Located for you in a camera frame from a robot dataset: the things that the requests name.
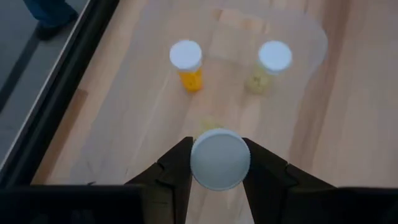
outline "light wood grain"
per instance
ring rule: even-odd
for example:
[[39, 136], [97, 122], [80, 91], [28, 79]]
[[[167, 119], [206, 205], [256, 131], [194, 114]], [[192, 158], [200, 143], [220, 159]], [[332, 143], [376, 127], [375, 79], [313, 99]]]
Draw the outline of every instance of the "light wood grain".
[[[156, 12], [146, 11], [148, 1], [119, 4], [80, 83], [85, 100], [78, 100], [77, 91], [77, 103], [71, 102], [55, 135], [67, 138], [53, 139], [35, 184], [124, 183], [181, 138], [197, 134], [200, 120], [211, 115], [331, 184], [398, 186], [394, 0], [256, 1], [307, 13], [329, 38], [329, 53], [316, 74], [277, 80], [293, 88], [272, 90], [275, 95], [266, 103], [262, 96], [248, 95], [242, 82], [263, 41], [258, 34], [271, 34], [277, 27], [230, 9], [208, 12], [207, 28], [195, 40], [211, 56], [203, 66], [203, 73], [211, 75], [204, 77], [205, 91], [187, 94], [167, 57], [169, 45], [181, 35], [189, 37], [195, 26], [186, 25], [197, 20], [178, 13], [164, 23], [156, 19], [166, 16], [162, 9], [193, 1], [162, 1]], [[243, 2], [229, 3], [250, 6]], [[140, 22], [149, 15], [152, 20]], [[231, 35], [235, 31], [212, 25], [214, 20], [242, 32]], [[140, 36], [145, 27], [151, 30]], [[140, 38], [154, 44], [130, 46]], [[141, 66], [149, 58], [155, 66]], [[187, 223], [252, 223], [243, 186], [220, 193], [193, 181]]]
[[350, 8], [312, 172], [335, 185], [398, 187], [398, 2]]

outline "yellow pill bottle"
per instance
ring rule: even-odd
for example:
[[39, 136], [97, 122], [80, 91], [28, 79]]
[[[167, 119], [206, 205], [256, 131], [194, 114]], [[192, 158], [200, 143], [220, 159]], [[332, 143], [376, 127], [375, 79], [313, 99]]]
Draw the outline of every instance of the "yellow pill bottle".
[[177, 68], [182, 85], [188, 91], [202, 89], [202, 52], [198, 43], [180, 40], [170, 49], [170, 61]]
[[252, 75], [246, 80], [246, 88], [252, 93], [264, 93], [272, 80], [291, 64], [292, 51], [287, 44], [277, 40], [264, 43], [259, 49]]

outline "orange pill bottle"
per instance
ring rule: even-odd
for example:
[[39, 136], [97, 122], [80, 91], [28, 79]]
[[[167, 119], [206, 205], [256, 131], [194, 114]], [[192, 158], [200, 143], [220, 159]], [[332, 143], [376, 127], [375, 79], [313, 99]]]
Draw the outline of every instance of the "orange pill bottle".
[[182, 85], [187, 91], [202, 89], [202, 52], [199, 44], [192, 40], [178, 41], [170, 49], [170, 61], [177, 68]]

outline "shoe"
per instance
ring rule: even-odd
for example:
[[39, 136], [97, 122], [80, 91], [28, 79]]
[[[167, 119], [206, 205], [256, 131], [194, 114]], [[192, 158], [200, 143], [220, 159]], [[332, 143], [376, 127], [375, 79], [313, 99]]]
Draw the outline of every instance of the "shoe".
[[57, 34], [59, 34], [60, 31], [63, 28], [65, 28], [67, 25], [77, 20], [78, 16], [79, 16], [78, 13], [74, 12], [72, 15], [70, 15], [69, 20], [66, 23], [56, 27], [44, 27], [39, 24], [36, 27], [35, 35], [39, 40], [50, 40], [53, 37], [55, 37]]

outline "floor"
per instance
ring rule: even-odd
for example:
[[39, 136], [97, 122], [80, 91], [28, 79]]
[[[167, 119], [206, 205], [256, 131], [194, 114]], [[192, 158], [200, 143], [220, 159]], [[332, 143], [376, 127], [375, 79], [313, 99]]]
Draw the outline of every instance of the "floor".
[[[86, 4], [86, 0], [67, 2], [78, 12]], [[73, 27], [67, 27], [49, 42], [39, 42], [32, 36], [36, 24], [23, 1], [0, 2], [0, 100], [5, 102], [0, 112], [0, 161], [22, 126]]]

